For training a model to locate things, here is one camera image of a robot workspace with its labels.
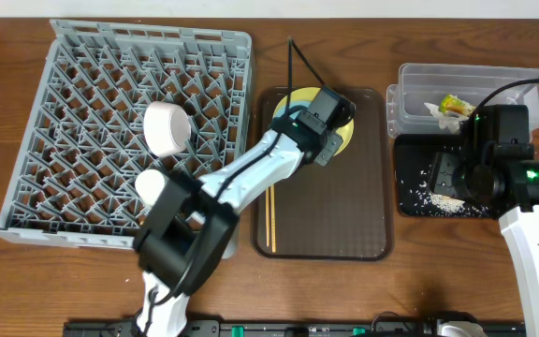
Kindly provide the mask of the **rice food scraps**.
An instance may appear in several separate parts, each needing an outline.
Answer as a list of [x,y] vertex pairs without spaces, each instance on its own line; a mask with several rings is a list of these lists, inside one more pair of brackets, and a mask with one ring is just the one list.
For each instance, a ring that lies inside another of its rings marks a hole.
[[415,217],[489,217],[488,209],[475,208],[462,200],[432,194],[427,168],[397,174],[397,201],[400,213]]

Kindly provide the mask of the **clear plastic wrap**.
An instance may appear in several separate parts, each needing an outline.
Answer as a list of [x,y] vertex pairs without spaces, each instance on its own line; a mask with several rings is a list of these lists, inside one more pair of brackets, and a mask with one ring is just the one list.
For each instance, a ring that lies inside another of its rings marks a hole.
[[425,102],[424,106],[436,119],[438,126],[443,130],[450,131],[452,134],[458,134],[461,124],[468,120],[467,116],[454,111],[441,112],[438,106],[431,103]]

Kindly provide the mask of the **green orange snack wrapper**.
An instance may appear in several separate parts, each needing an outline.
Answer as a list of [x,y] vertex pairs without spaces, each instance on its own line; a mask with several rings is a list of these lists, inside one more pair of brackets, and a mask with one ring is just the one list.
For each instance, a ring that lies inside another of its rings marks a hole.
[[458,98],[455,95],[446,95],[439,105],[439,112],[444,115],[456,113],[469,117],[473,114],[474,110],[475,106]]

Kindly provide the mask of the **white pink-rimmed bowl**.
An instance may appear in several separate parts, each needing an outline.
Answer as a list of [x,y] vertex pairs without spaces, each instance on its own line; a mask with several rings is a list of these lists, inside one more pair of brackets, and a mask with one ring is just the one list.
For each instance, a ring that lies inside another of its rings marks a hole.
[[153,102],[145,110],[143,132],[151,152],[167,157],[186,149],[191,137],[189,116],[176,104]]

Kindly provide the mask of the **white cup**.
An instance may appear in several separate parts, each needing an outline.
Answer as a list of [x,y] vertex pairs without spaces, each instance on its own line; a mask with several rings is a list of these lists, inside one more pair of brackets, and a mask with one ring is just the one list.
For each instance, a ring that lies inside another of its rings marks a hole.
[[144,206],[150,209],[161,195],[169,177],[158,169],[143,170],[135,180],[135,188]]

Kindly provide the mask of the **light blue bowl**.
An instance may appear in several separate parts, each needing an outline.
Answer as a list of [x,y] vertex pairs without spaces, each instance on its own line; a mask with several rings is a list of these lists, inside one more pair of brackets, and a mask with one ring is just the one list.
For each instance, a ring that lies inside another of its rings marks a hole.
[[291,118],[291,119],[296,119],[297,116],[299,115],[299,113],[303,110],[306,110],[309,106],[310,106],[311,102],[310,101],[305,101],[305,100],[291,100],[290,101],[290,105],[289,106],[286,106],[286,105],[283,105],[281,106],[280,108],[278,108],[273,116],[274,117],[282,117],[286,112],[288,113],[288,116]]

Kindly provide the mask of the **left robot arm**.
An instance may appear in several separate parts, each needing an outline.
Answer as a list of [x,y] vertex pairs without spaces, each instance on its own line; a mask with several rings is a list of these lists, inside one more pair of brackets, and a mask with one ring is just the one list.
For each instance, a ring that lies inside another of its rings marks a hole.
[[133,241],[145,282],[138,336],[177,336],[186,306],[222,259],[240,213],[301,167],[326,165],[344,145],[355,104],[323,86],[308,103],[285,103],[261,140],[232,163],[197,179],[162,177],[161,191]]

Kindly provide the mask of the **clear plastic waste bin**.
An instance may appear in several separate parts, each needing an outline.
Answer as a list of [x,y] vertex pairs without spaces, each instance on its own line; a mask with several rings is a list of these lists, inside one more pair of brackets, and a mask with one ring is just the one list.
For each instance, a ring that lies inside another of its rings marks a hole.
[[[505,84],[539,79],[538,68],[407,63],[399,69],[399,81],[386,91],[387,134],[452,134],[438,126],[424,103],[439,106],[446,95],[477,106]],[[508,89],[490,100],[492,104],[525,105],[531,131],[539,128],[539,84]]]

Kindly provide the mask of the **grey plastic dishwasher rack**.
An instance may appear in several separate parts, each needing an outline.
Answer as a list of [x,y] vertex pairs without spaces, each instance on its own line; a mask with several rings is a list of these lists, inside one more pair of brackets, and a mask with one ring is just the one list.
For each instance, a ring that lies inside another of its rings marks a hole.
[[[54,20],[56,35],[0,212],[0,238],[130,249],[147,214],[145,169],[195,177],[242,155],[254,48],[238,31]],[[190,116],[184,150],[160,158],[143,134],[155,102]]]

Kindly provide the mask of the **yellow round plate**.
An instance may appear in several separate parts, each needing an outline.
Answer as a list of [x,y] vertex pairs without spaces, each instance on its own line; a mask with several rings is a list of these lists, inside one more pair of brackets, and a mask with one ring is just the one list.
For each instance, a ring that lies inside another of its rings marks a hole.
[[[320,88],[319,87],[304,87],[295,90],[290,94],[290,101],[291,100],[305,100],[312,102],[315,96],[319,93]],[[283,105],[286,105],[287,98],[284,97],[280,100],[274,111],[276,111],[278,108],[280,108]],[[336,155],[338,155],[340,152],[342,152],[346,146],[349,144],[353,132],[354,132],[354,121],[351,120],[348,124],[345,126],[340,127],[336,133],[342,138],[342,144],[340,145],[339,149],[336,151]]]

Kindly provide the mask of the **wooden chopstick right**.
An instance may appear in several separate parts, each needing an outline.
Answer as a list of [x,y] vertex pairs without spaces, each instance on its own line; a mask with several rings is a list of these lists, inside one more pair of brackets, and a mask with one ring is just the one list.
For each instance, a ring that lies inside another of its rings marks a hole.
[[270,244],[271,252],[277,252],[276,244],[276,207],[275,207],[275,184],[269,188],[269,210],[270,210]]

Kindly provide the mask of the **wooden chopstick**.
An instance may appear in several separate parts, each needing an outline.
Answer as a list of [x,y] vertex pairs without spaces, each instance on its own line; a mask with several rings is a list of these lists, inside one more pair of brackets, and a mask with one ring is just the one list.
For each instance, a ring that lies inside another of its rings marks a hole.
[[266,232],[266,246],[270,247],[270,189],[273,187],[271,185],[265,191],[265,232]]
[[277,252],[276,244],[276,207],[275,207],[275,184],[269,188],[269,210],[270,210],[270,244],[271,252]]

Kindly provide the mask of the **wooden chopstick left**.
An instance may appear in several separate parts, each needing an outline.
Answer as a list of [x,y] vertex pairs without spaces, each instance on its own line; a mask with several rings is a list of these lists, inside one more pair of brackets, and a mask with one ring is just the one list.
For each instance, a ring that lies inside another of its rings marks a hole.
[[265,191],[265,232],[266,232],[266,246],[270,247],[270,189],[273,187],[271,185]]

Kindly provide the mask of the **dark brown serving tray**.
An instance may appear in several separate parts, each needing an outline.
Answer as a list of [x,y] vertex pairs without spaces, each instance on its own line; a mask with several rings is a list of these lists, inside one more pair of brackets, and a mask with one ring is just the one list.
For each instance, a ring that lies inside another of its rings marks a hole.
[[275,184],[277,252],[266,246],[265,193],[254,205],[252,245],[270,258],[379,261],[393,250],[392,172],[382,95],[343,88],[357,107],[346,148],[322,167]]

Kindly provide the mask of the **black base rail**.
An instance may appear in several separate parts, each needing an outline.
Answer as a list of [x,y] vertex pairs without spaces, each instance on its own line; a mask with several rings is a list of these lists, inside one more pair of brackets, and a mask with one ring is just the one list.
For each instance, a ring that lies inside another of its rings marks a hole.
[[[382,321],[369,325],[346,324],[290,324],[290,323],[219,323],[213,320],[190,321],[179,333],[184,337],[338,337],[394,332],[397,336],[407,333],[401,322]],[[140,336],[133,320],[114,322],[67,322],[63,337],[132,337]]]

